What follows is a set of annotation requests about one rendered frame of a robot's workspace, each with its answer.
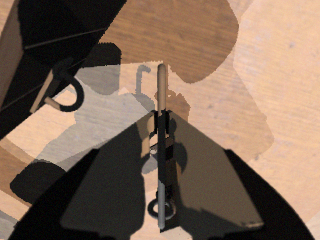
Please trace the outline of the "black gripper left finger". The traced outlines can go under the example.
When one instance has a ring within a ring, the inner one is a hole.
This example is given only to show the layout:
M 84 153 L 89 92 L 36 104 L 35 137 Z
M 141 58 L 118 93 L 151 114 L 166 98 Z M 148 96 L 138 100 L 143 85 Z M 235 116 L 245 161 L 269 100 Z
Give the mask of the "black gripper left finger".
M 157 127 L 152 110 L 91 149 L 34 202 L 8 240 L 130 240 L 144 224 L 142 168 Z

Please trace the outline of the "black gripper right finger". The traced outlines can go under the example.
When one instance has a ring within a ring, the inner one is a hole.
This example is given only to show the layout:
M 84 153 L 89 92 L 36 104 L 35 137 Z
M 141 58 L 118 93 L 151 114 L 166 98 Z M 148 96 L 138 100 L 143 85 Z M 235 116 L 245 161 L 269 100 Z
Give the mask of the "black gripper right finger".
M 178 221 L 192 240 L 315 240 L 285 198 L 234 151 L 171 110 L 166 134 L 181 168 Z

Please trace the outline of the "brown wooden cabinet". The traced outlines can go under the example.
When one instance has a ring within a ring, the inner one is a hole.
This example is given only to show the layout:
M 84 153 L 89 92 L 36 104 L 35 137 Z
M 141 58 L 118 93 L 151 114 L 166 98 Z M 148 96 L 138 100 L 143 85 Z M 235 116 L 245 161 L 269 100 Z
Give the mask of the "brown wooden cabinet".
M 124 1 L 14 0 L 0 35 L 0 141 L 46 103 L 61 112 L 82 106 L 73 76 Z M 69 84 L 74 104 L 52 99 Z

